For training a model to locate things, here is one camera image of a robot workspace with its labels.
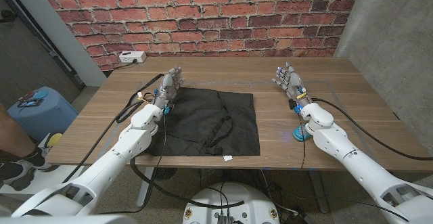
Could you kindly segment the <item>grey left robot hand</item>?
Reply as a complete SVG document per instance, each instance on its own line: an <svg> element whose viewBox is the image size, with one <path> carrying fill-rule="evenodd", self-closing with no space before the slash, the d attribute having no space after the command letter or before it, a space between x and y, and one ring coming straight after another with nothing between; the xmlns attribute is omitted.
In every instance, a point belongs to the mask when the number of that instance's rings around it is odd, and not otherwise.
<svg viewBox="0 0 433 224"><path fill-rule="evenodd" d="M167 74L162 77L162 82L158 93L154 99L154 105L163 109L169 102L176 97L177 91L184 83L181 67L171 68Z"/></svg>

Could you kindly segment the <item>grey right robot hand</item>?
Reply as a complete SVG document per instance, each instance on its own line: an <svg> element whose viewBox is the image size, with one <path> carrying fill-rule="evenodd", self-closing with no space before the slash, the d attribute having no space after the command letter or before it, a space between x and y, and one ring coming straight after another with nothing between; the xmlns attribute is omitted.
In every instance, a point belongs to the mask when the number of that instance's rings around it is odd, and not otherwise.
<svg viewBox="0 0 433 224"><path fill-rule="evenodd" d="M307 95L302 79L288 62L286 62L285 68L277 68L276 78L272 79L272 81L285 91L291 104L296 104L296 106L303 108L312 103L312 99Z"/></svg>

